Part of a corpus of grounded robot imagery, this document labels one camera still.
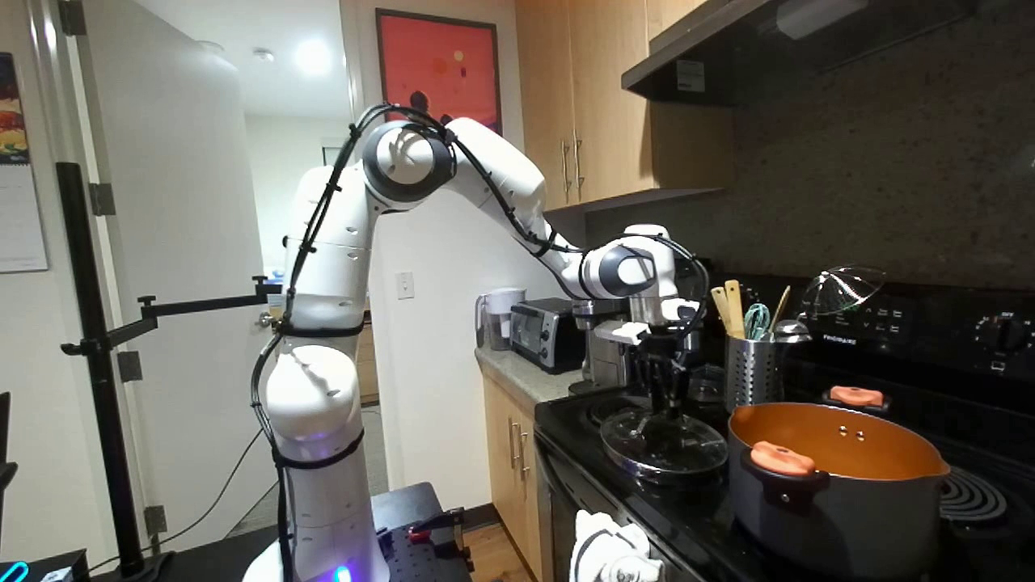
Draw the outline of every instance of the range hood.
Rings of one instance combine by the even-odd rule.
[[[706,0],[650,43],[622,88],[650,100],[757,103],[960,23],[979,4],[996,0]]]

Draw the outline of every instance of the utensil holder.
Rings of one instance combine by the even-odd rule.
[[[777,343],[726,339],[726,406],[783,398]]]

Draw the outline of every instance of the cable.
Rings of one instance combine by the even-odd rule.
[[[178,532],[173,532],[173,536],[163,536],[163,544],[173,544],[173,539],[190,532],[200,522],[207,522],[207,516],[213,514],[213,508],[222,501],[230,482],[235,479],[238,465],[246,462],[246,455],[254,451],[254,447],[256,447],[259,437],[263,437],[263,430],[259,430],[259,434],[246,443],[246,450],[235,455],[235,462],[234,462],[234,470],[230,470],[220,496],[207,504],[207,510],[203,510],[197,522],[190,522],[186,530],[178,530]],[[152,582],[152,578],[158,578],[164,558],[168,558],[168,557],[163,557],[156,566],[148,566],[147,573],[139,573],[139,575],[133,575],[133,578],[135,578],[135,582]],[[121,562],[121,557],[99,558],[99,562],[95,562],[87,573],[95,575],[98,569],[104,569],[104,566],[111,566],[111,562]]]
[[[230,482],[235,479],[238,465],[249,458],[249,451],[254,451],[254,447],[259,443],[259,437],[263,437],[263,430],[256,430],[256,437],[249,441],[249,447],[235,455],[235,462],[234,462],[234,470],[230,470],[220,496],[207,504],[207,510],[203,510],[197,522],[190,522],[186,530],[178,530],[178,532],[173,532],[173,536],[163,536],[163,544],[173,544],[173,539],[190,532],[200,522],[207,522],[207,516],[213,514],[213,508],[222,501]]]
[[[254,365],[254,379],[249,379],[249,402],[254,402],[254,409],[256,409],[256,420],[259,420],[259,427],[265,430],[265,423],[263,423],[263,368],[265,368],[265,362],[269,362],[269,357],[275,352],[275,346],[282,343],[284,335],[282,334],[275,334],[269,343],[265,343],[265,348],[259,352],[259,358],[256,358],[256,365]]]

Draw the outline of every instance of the kitchen utensil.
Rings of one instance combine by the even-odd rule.
[[[801,312],[807,319],[814,319],[814,317],[854,311],[866,303],[882,289],[882,280],[885,275],[878,268],[859,268],[859,264],[826,268],[801,290]]]
[[[742,280],[726,280],[726,317],[729,317],[729,335],[744,339],[744,302],[742,302]]]
[[[915,578],[936,558],[947,465],[926,437],[794,402],[739,406],[729,434],[735,514],[768,550],[834,578]],[[760,441],[813,455],[814,472],[760,470]]]
[[[726,406],[783,398],[777,343],[726,339]]]
[[[726,302],[726,289],[721,284],[712,289],[712,303],[716,303],[721,330],[732,335],[732,317],[729,317],[732,307]]]
[[[752,303],[744,312],[744,339],[752,343],[770,339],[770,326],[772,326],[770,307],[760,302]]]
[[[783,343],[783,346],[813,343],[813,330],[807,326],[807,319],[777,319],[772,343]]]
[[[783,307],[786,307],[790,289],[794,289],[794,284],[786,284],[786,289],[779,290],[779,302],[777,302],[777,307],[772,307],[772,319],[770,319],[770,343],[777,339],[777,319],[783,317]]]

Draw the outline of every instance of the kettle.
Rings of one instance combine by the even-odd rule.
[[[476,346],[509,348],[512,307],[525,302],[525,289],[496,289],[476,298]]]

